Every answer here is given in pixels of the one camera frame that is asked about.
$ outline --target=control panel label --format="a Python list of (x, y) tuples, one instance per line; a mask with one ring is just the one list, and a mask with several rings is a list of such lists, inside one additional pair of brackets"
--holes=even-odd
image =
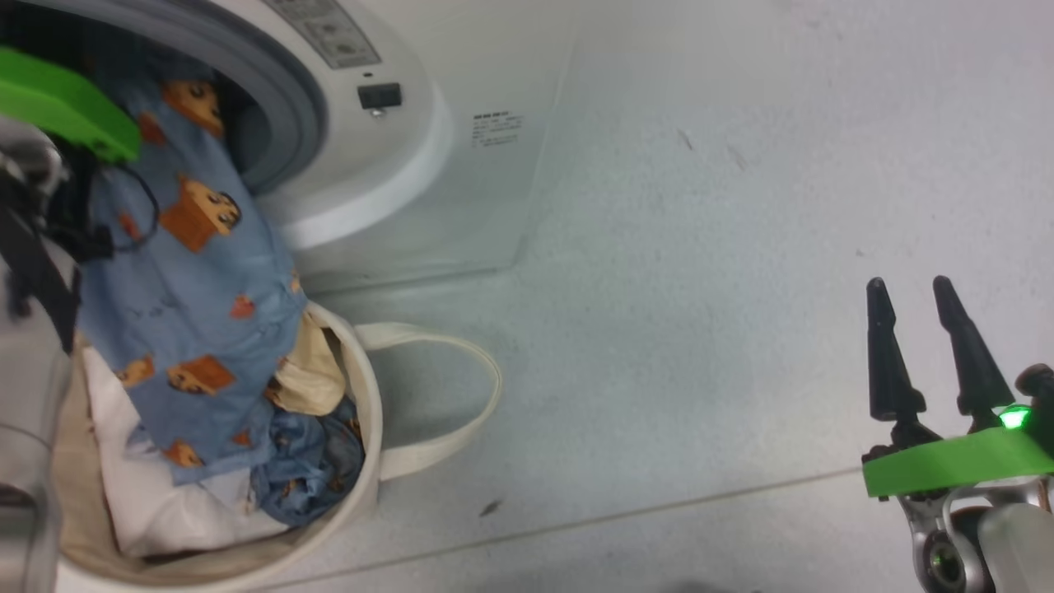
[(380, 63), (370, 40), (336, 0), (264, 0), (333, 70)]
[(520, 139), (524, 116), (508, 111), (472, 116), (472, 147), (510, 144)]

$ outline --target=washing machine door opening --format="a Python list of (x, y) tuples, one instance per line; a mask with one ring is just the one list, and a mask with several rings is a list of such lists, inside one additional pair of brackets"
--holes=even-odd
[(326, 101), (310, 72), (249, 22), (204, 0), (19, 0), (3, 43), (84, 72), (85, 19), (161, 43), (211, 66), (231, 157), (264, 194), (304, 171), (321, 150)]

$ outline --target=crumpled blue cloth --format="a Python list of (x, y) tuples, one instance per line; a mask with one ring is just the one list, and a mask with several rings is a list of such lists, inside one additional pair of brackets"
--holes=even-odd
[[(207, 68), (112, 31), (92, 43), (95, 80), (140, 126), (150, 186), (103, 167), (94, 223), (136, 249), (81, 265), (78, 327), (118, 375), (177, 486), (268, 462), (264, 397), (295, 345), (307, 298), (293, 258), (256, 209), (222, 140)], [(172, 76), (165, 78), (165, 64)]]
[(275, 410), (275, 456), (252, 473), (260, 509), (276, 521), (300, 527), (343, 500), (365, 459), (357, 431), (355, 406), (347, 398), (323, 417)]

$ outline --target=green plastic bracket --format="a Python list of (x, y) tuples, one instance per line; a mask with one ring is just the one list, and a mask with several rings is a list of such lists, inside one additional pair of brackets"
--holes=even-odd
[(901, 496), (1054, 473), (1054, 459), (1023, 431), (989, 429), (863, 464), (867, 495)]
[(0, 47), (0, 114), (83, 145), (103, 162), (139, 156), (139, 129), (83, 76)]

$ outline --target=washing machine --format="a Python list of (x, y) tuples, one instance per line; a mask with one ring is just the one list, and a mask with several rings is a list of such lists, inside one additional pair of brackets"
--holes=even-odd
[(19, 3), (236, 88), (232, 156), (316, 291), (513, 261), (578, 21), (571, 0)]

